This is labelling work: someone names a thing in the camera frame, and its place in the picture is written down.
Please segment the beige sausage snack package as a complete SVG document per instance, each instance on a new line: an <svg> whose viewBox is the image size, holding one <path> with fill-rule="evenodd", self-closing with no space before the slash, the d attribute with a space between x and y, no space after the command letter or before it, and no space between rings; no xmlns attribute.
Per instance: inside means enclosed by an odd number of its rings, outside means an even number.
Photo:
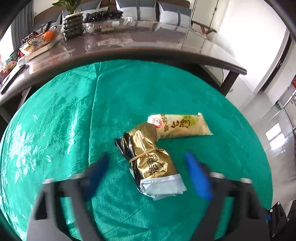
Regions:
<svg viewBox="0 0 296 241"><path fill-rule="evenodd" d="M158 140L160 138L179 138L187 136L213 135L203 115L153 114L147 122L156 126Z"/></svg>

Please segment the black remote control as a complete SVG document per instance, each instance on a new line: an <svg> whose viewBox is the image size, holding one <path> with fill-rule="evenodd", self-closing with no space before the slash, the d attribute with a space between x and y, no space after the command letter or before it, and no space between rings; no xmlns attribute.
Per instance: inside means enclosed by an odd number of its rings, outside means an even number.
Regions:
<svg viewBox="0 0 296 241"><path fill-rule="evenodd" d="M1 94L4 94L8 88L12 85L15 79L25 70L29 68L29 65L16 65L15 68L9 73L9 75L4 79L1 84Z"/></svg>

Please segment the dark wooden coffee table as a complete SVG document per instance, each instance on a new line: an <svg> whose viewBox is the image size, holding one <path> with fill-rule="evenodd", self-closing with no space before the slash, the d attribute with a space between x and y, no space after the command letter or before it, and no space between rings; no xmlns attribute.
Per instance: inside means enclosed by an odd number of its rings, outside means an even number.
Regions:
<svg viewBox="0 0 296 241"><path fill-rule="evenodd" d="M93 62L130 59L172 65L203 78L226 95L247 71L230 54L200 33L166 24L135 21L126 29L60 40L26 62L1 89L1 119L9 122L26 99L60 73Z"/></svg>

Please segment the fruit tray with orange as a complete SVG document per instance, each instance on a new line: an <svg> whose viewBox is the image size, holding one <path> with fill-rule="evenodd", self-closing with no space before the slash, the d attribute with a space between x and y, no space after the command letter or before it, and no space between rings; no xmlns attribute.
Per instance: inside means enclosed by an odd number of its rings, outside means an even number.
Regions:
<svg viewBox="0 0 296 241"><path fill-rule="evenodd" d="M61 26L53 26L48 31L37 34L33 31L25 39L22 40L20 52L25 56L25 62L41 55L50 50L58 42L64 38L61 32Z"/></svg>

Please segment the potted green plant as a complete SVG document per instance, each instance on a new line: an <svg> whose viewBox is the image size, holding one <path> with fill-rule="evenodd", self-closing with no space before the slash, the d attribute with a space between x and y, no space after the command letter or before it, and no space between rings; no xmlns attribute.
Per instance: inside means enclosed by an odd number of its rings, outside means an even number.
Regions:
<svg viewBox="0 0 296 241"><path fill-rule="evenodd" d="M80 12L75 12L79 5L81 5L81 1L59 0L52 3L52 5L64 7L68 12L68 15L63 18L64 35L67 40L83 34L83 14Z"/></svg>

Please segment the glass bowl of dark fruit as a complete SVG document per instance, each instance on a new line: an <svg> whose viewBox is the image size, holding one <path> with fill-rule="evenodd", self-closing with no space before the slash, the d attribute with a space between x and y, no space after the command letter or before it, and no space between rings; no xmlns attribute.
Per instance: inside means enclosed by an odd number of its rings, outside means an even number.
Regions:
<svg viewBox="0 0 296 241"><path fill-rule="evenodd" d="M133 23L133 18L123 16L123 12L116 11L95 11L87 13L83 21L85 32L93 35L125 30Z"/></svg>

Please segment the grey curtain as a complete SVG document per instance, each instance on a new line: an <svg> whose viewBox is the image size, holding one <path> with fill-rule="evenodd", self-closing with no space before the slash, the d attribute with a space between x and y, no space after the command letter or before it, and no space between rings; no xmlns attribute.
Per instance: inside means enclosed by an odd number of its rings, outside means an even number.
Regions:
<svg viewBox="0 0 296 241"><path fill-rule="evenodd" d="M14 51L17 51L22 45L22 39L27 37L33 30L34 22L34 4L30 1L16 15L11 24L11 39Z"/></svg>

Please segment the brown wooden sofa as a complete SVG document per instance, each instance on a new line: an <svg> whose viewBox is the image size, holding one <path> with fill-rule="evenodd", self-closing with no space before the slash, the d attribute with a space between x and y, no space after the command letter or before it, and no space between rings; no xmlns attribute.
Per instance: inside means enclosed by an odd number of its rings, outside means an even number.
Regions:
<svg viewBox="0 0 296 241"><path fill-rule="evenodd" d="M217 17L218 4L221 1L164 1L167 4L173 4L191 11L190 18L194 30L208 36L211 33L217 33L219 30L220 17ZM64 7L52 5L53 1L33 1L33 25L42 26L50 20L56 20L58 24L62 18L68 15ZM116 1L81 1L77 11L92 11L107 9L115 11L117 9Z"/></svg>

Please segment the grey pillow far right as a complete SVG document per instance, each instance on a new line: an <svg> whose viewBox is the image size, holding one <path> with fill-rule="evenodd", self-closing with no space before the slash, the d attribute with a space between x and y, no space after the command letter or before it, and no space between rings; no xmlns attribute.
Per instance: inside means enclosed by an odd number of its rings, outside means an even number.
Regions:
<svg viewBox="0 0 296 241"><path fill-rule="evenodd" d="M158 1L159 22L191 29L192 10L189 1Z"/></svg>

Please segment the grey pillow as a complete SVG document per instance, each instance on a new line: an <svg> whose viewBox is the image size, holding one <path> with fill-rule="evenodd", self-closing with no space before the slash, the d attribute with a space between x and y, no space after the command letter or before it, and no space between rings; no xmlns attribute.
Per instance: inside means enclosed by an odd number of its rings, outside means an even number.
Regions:
<svg viewBox="0 0 296 241"><path fill-rule="evenodd" d="M136 21L156 21L156 3L153 0L116 0L117 10L123 12L123 18Z"/></svg>
<svg viewBox="0 0 296 241"><path fill-rule="evenodd" d="M191 29L192 10L189 1L158 1L159 22Z"/></svg>

